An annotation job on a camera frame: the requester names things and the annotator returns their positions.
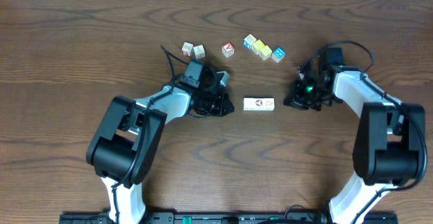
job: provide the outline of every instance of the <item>blue block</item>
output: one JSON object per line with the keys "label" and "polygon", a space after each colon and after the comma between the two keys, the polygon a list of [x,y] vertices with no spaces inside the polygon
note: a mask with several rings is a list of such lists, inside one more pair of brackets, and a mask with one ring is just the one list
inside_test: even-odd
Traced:
{"label": "blue block", "polygon": [[244,41],[244,45],[245,45],[246,49],[251,49],[251,45],[248,44],[246,41]]}
{"label": "blue block", "polygon": [[277,58],[282,58],[286,54],[286,52],[280,47],[275,49],[275,51],[273,51],[273,53],[275,54],[275,56],[277,56]]}

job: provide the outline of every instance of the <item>wooden table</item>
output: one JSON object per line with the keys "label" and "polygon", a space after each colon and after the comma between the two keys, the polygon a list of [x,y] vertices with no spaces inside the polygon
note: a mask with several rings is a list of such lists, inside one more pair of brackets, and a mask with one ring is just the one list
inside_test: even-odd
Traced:
{"label": "wooden table", "polygon": [[[250,33],[283,47],[283,61],[243,48]],[[230,72],[236,111],[165,127],[146,203],[179,212],[321,208],[353,172],[359,120],[346,105],[301,112],[282,100],[316,49],[348,39],[374,53],[377,84],[424,106],[431,151],[433,0],[0,0],[0,223],[57,223],[63,212],[109,208],[85,162],[90,139],[115,95],[160,90],[170,68],[159,45],[181,55],[184,41],[204,44],[206,59]],[[236,52],[225,58],[228,41]],[[350,45],[344,56],[369,62]],[[277,106],[244,112],[247,95]],[[395,211],[400,223],[431,223],[432,184],[429,168],[419,187],[375,209]]]}

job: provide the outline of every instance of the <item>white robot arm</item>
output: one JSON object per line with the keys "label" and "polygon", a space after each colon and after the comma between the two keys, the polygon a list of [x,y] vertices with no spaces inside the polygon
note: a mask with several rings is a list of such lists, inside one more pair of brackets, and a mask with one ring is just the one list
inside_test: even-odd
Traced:
{"label": "white robot arm", "polygon": [[[173,78],[154,95],[131,100],[112,100],[87,151],[87,162],[95,167],[105,184],[117,224],[137,224],[145,214],[141,182],[152,165],[164,125],[195,110],[201,117],[225,116],[234,111],[224,92],[230,76],[214,72],[202,62],[191,60],[186,73]],[[128,131],[131,141],[116,134]]]}
{"label": "white robot arm", "polygon": [[[284,104],[320,110],[324,102],[346,102],[359,116],[352,154],[355,172],[329,201],[326,214],[314,221],[360,224],[388,192],[409,189],[422,180],[427,165],[425,114],[420,105],[404,104],[387,95],[365,71],[346,66],[341,49],[325,48],[319,53],[319,78],[312,75],[311,63],[307,62]],[[200,116],[224,116],[234,111],[224,92],[228,80],[228,73],[214,72],[192,60],[184,75],[173,76],[155,95],[113,99],[87,151],[87,162],[107,187],[111,222],[138,224],[143,220],[146,209],[141,182],[152,165],[166,123],[190,110]],[[117,135],[117,130],[136,134],[137,138],[131,141]],[[388,142],[389,134],[401,135],[401,142]],[[271,219],[264,223],[309,221]]]}
{"label": "white robot arm", "polygon": [[[341,43],[366,50],[352,41]],[[300,78],[284,104],[320,111],[324,102],[329,102],[329,106],[332,101],[346,102],[360,118],[352,154],[355,172],[328,204],[332,223],[360,224],[387,193],[412,188],[424,176],[425,114],[420,105],[404,104],[386,94],[365,71],[346,66],[341,48],[330,48],[334,44],[317,53],[319,76],[315,76],[310,60],[300,69]],[[387,135],[391,134],[401,135],[401,142],[388,142]],[[415,183],[403,187],[410,179],[415,179]]]}

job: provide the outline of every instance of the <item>small box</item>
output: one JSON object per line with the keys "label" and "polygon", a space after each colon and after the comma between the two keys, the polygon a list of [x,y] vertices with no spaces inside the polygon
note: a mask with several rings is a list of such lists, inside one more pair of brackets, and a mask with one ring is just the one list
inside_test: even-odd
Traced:
{"label": "small box", "polygon": [[183,44],[183,47],[182,47],[182,53],[183,53],[183,55],[191,56],[192,55],[192,48],[193,47],[194,47],[193,44],[185,42]]}
{"label": "small box", "polygon": [[235,47],[233,46],[232,43],[228,42],[223,45],[223,54],[225,55],[226,58],[233,55],[234,53],[235,53]]}
{"label": "small box", "polygon": [[200,59],[200,58],[204,58],[204,47],[203,45],[198,45],[196,47],[193,48],[194,50],[194,55],[196,56],[196,59]]}
{"label": "small box", "polygon": [[281,59],[284,58],[285,55],[286,52],[281,47],[278,47],[277,49],[275,49],[275,51],[273,51],[272,59],[276,62],[279,62],[281,61]]}
{"label": "small box", "polygon": [[251,46],[251,50],[258,55],[258,52],[265,46],[261,40],[257,40]]}
{"label": "small box", "polygon": [[244,110],[273,110],[273,98],[244,98]]}
{"label": "small box", "polygon": [[246,49],[251,49],[252,44],[256,41],[257,41],[256,37],[253,37],[251,34],[249,34],[244,39],[244,46],[246,47]]}
{"label": "small box", "polygon": [[259,51],[258,55],[259,55],[263,60],[266,60],[266,59],[268,59],[268,58],[271,57],[271,55],[272,55],[272,50],[271,50],[271,48],[269,48],[269,46],[265,45],[265,47],[263,47],[263,48]]}

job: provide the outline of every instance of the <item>black cable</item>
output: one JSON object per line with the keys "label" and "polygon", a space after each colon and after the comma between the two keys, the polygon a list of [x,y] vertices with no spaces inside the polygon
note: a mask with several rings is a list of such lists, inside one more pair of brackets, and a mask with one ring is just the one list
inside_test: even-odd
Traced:
{"label": "black cable", "polygon": [[[289,208],[286,210],[286,212],[284,213],[284,219],[287,219],[287,215],[290,213],[290,211],[291,211],[293,208],[296,208],[296,207],[300,207],[300,208],[303,208],[303,209],[305,210],[305,207],[303,207],[302,205],[300,205],[300,204],[294,204],[294,205],[292,205],[291,207],[289,207]],[[312,217],[310,216],[310,213],[307,213],[307,215],[309,216],[310,220],[311,220],[312,222],[314,222],[314,218],[312,218]]]}
{"label": "black cable", "polygon": [[308,66],[309,64],[311,64],[311,61],[314,59],[314,57],[316,55],[320,55],[322,52],[325,51],[325,49],[327,49],[328,47],[331,47],[333,45],[341,45],[341,44],[353,44],[356,45],[358,47],[360,47],[361,49],[363,49],[365,52],[368,53],[368,56],[370,57],[370,65],[361,71],[361,78],[364,76],[364,73],[366,73],[373,65],[374,65],[374,57],[373,54],[371,53],[370,50],[368,50],[365,46],[361,45],[358,42],[355,41],[335,41],[332,43],[329,43],[327,45],[325,45],[324,47],[322,47],[321,49],[318,49],[307,61],[306,64],[300,69],[300,70],[304,70],[306,68],[306,66]]}
{"label": "black cable", "polygon": [[192,118],[199,118],[199,119],[206,119],[207,118],[207,116],[196,116],[196,115],[193,115],[193,114],[191,114],[191,113],[187,113],[187,115],[188,116],[190,116],[190,117],[192,117]]}
{"label": "black cable", "polygon": [[119,205],[117,203],[117,187],[112,186],[111,192],[113,193],[114,210],[116,211],[116,224],[119,224],[120,223],[120,220],[119,220],[120,219],[120,211],[119,211]]}
{"label": "black cable", "polygon": [[419,176],[415,179],[414,182],[410,183],[407,186],[403,186],[403,187],[398,187],[398,188],[384,188],[381,189],[379,191],[376,192],[376,194],[373,196],[373,198],[366,203],[366,205],[357,213],[357,215],[355,216],[355,218],[352,221],[352,224],[355,224],[358,221],[358,218],[376,201],[377,198],[379,198],[380,196],[382,196],[382,194],[384,192],[400,192],[400,191],[405,191],[405,190],[409,190],[414,188],[416,185],[418,185],[419,183],[421,183],[421,181],[423,180],[423,178],[426,176],[426,170],[427,170],[427,163],[428,163],[428,153],[427,153],[427,145],[426,145],[426,140],[423,137],[423,133],[421,128],[419,127],[419,125],[414,121],[414,119],[406,112],[406,110],[398,103],[396,102],[394,99],[390,98],[389,95],[386,92],[382,92],[380,91],[377,87],[373,86],[373,83],[371,81],[367,81],[366,77],[362,77],[363,82],[369,86],[371,89],[373,89],[376,93],[378,93],[379,95],[381,95],[384,99],[387,99],[388,101],[390,101],[391,103],[393,103],[396,108],[400,111],[400,113],[405,116],[407,118],[408,121],[410,121],[414,126],[415,126],[415,130],[417,131],[417,135],[420,139],[420,143],[421,143],[421,148],[422,148],[422,155],[423,155],[423,160],[422,160],[422,166],[421,166],[421,173],[419,174]]}
{"label": "black cable", "polygon": [[173,79],[175,77],[175,67],[173,66],[173,62],[170,59],[170,55],[168,54],[168,51],[165,49],[163,45],[161,45],[161,49],[164,51],[165,55],[167,56],[168,63],[170,64],[171,78]]}
{"label": "black cable", "polygon": [[171,55],[172,58],[174,58],[174,59],[180,61],[181,63],[183,63],[183,64],[185,64],[185,65],[189,65],[189,63],[187,63],[187,62],[181,60],[180,58],[178,58],[177,56],[171,54],[169,51],[167,51],[167,53],[168,53],[169,55]]}

